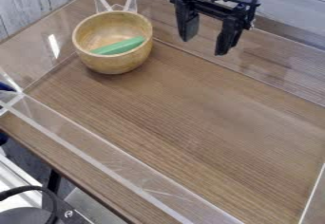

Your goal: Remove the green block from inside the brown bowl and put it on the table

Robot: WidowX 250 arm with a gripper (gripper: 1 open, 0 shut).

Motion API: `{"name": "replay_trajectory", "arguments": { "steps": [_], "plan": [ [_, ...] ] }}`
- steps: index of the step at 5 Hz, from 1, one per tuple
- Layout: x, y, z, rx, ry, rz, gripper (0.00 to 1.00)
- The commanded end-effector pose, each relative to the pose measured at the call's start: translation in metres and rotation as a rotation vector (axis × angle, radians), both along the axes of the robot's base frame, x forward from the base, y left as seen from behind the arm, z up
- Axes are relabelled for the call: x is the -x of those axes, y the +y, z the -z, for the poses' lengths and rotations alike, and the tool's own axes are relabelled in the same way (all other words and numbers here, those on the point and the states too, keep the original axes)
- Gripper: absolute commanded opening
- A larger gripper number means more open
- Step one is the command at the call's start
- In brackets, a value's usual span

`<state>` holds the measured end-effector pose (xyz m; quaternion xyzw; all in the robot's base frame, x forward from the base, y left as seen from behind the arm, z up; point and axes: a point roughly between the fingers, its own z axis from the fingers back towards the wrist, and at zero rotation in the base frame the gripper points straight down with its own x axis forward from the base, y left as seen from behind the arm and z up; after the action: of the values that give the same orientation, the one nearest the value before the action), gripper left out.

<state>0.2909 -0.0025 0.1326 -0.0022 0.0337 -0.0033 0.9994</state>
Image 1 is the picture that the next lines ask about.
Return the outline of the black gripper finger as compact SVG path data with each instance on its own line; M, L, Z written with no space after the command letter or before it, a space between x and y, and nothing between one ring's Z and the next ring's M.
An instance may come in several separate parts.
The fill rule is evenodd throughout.
M199 14L194 3L187 0L175 0L174 6L179 36L187 42L198 32Z
M222 30L216 36L215 56L223 56L228 50L238 44L238 39L242 34L242 22L236 17L227 17L222 22Z

